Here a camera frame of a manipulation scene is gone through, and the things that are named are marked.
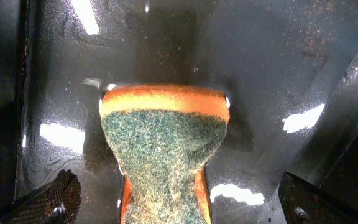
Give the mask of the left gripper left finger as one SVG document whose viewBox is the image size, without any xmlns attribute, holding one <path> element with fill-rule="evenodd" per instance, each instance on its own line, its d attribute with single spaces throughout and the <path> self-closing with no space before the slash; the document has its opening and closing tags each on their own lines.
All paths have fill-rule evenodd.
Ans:
<svg viewBox="0 0 358 224">
<path fill-rule="evenodd" d="M 74 224 L 81 205 L 81 184 L 71 170 L 61 170 L 46 185 L 0 212 L 0 223 Z"/>
</svg>

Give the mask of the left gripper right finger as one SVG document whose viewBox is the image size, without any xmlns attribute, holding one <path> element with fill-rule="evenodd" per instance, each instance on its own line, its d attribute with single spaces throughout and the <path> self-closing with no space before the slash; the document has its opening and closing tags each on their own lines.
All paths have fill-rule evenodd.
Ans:
<svg viewBox="0 0 358 224">
<path fill-rule="evenodd" d="M 285 172 L 278 196 L 288 224 L 358 224 L 358 211 L 302 178 Z"/>
</svg>

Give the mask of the green and yellow sponge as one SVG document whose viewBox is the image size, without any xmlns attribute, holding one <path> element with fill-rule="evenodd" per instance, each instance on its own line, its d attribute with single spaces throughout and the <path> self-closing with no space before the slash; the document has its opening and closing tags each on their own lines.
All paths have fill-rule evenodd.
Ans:
<svg viewBox="0 0 358 224">
<path fill-rule="evenodd" d="M 99 107 L 124 174 L 122 223 L 210 223 L 205 167 L 224 141 L 225 94 L 182 85 L 118 86 Z"/>
</svg>

